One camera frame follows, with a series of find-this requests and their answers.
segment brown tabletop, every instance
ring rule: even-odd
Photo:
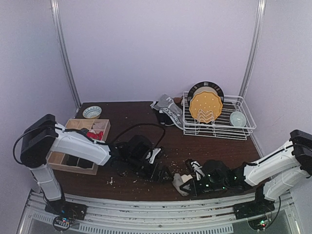
[[[107,141],[118,133],[137,123],[157,123],[151,102],[98,102],[84,103],[76,118],[83,118],[85,108],[98,105],[102,108],[100,118],[109,119],[111,129]],[[141,134],[155,143],[162,130],[152,126],[137,127],[120,138],[128,141],[133,135]],[[166,136],[160,146],[165,154],[159,162],[169,167],[171,172],[188,174],[184,161],[188,158],[203,164],[208,159],[222,160],[228,167],[235,168],[244,161],[259,159],[259,155],[250,138],[248,140],[219,139],[202,136],[184,136],[175,126],[166,128]],[[97,175],[75,174],[54,171],[65,193],[128,201],[176,201],[189,199],[208,199],[235,195],[231,191],[214,192],[199,197],[182,197],[170,182],[163,184],[149,182],[137,177],[125,167],[116,168],[104,165],[99,167]]]

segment white wire dish rack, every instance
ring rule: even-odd
[[[247,137],[256,128],[254,118],[249,111],[245,99],[240,96],[224,96],[221,115],[215,119],[213,112],[198,112],[197,119],[192,118],[187,102],[187,91],[183,92],[183,133],[184,135],[218,137],[236,140],[247,140]],[[247,124],[245,127],[234,127],[230,124],[230,115],[234,111],[242,112]],[[209,123],[203,123],[201,120],[209,119]]]

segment wooden box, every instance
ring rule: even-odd
[[[70,119],[66,124],[66,128],[81,129],[87,128],[94,131],[103,131],[103,137],[101,140],[106,140],[111,124],[108,119]],[[74,172],[81,174],[96,175],[98,171],[98,166],[93,163],[92,168],[81,168],[78,166],[68,166],[66,162],[69,155],[52,152],[48,157],[48,162],[52,169]]]

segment white bowl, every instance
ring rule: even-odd
[[[230,123],[234,127],[245,127],[247,120],[243,113],[240,111],[234,111],[230,115]]]
[[[99,118],[101,112],[102,108],[99,106],[90,106],[83,111],[82,115],[85,118]]]

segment white wall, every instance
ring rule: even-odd
[[[237,95],[258,0],[60,0],[80,99],[157,100],[212,81]]]
[[[13,160],[13,143],[46,113],[65,123],[75,105],[50,1],[1,0],[0,5],[0,233],[14,234],[34,182]]]
[[[246,101],[264,154],[300,129],[312,134],[312,1],[267,1]],[[292,190],[304,233],[312,230],[312,179]]]

